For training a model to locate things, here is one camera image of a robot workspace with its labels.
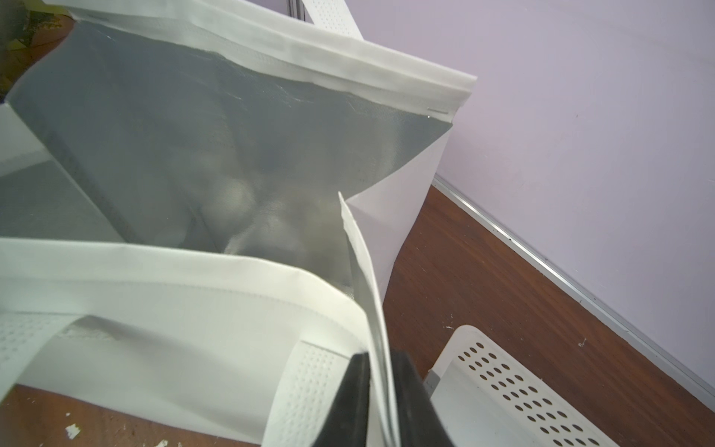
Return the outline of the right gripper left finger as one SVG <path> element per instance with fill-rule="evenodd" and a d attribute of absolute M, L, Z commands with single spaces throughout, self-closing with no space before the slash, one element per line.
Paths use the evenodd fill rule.
<path fill-rule="evenodd" d="M 348 363 L 314 447 L 365 447 L 371 391 L 368 353 L 356 354 Z"/>

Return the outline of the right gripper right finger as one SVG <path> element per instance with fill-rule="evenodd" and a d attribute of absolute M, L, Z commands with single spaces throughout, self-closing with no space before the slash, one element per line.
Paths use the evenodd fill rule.
<path fill-rule="evenodd" d="M 406 447 L 454 447 L 409 355 L 391 350 L 400 442 Z"/>

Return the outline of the white perforated plastic basket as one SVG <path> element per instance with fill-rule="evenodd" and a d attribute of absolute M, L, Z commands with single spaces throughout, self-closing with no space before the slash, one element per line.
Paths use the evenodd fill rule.
<path fill-rule="evenodd" d="M 479 329 L 454 330 L 425 386 L 456 446 L 616 443 Z"/>

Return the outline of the white insulated delivery bag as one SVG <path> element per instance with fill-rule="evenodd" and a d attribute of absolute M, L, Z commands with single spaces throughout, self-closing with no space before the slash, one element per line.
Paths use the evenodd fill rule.
<path fill-rule="evenodd" d="M 402 446 L 383 301 L 475 76 L 343 1 L 63 1 L 1 106 L 1 391 L 313 446 L 350 359 Z"/>

